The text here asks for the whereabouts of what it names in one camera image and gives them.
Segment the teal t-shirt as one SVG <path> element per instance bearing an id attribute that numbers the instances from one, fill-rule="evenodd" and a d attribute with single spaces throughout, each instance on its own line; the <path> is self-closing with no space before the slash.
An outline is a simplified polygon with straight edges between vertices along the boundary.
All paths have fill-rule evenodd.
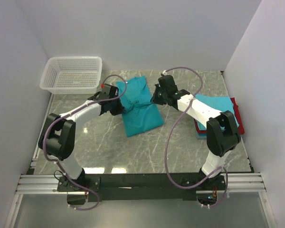
<path id="1" fill-rule="evenodd" d="M 116 86 L 118 94 L 123 94 L 120 100 L 124 107 L 122 118 L 127 137 L 164 124 L 157 105 L 151 102 L 152 96 L 145 76 L 131 78 L 126 84 L 119 81 Z"/>

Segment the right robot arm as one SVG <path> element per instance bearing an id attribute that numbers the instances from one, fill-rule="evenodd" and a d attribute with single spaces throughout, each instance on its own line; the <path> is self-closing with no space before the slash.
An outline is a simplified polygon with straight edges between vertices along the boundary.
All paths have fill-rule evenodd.
<path id="1" fill-rule="evenodd" d="M 155 85 L 151 101 L 157 105 L 169 105 L 183 114 L 188 114 L 206 127 L 208 156 L 199 177 L 199 185 L 206 190 L 215 185 L 226 158 L 240 143 L 241 137 L 231 111 L 220 111 L 199 101 L 190 92 L 179 90 L 173 76 L 162 75 Z"/>

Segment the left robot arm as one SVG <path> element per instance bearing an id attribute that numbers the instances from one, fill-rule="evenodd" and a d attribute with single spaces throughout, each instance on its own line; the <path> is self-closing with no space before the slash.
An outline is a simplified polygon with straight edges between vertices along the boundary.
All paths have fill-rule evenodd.
<path id="1" fill-rule="evenodd" d="M 123 111 L 119 89 L 114 85 L 103 84 L 100 92 L 77 108 L 64 114 L 51 113 L 46 117 L 38 147 L 43 150 L 48 161 L 56 162 L 62 173 L 69 177 L 68 184 L 73 190 L 82 190 L 86 184 L 85 171 L 73 153 L 76 130 L 106 112 L 115 116 Z"/>

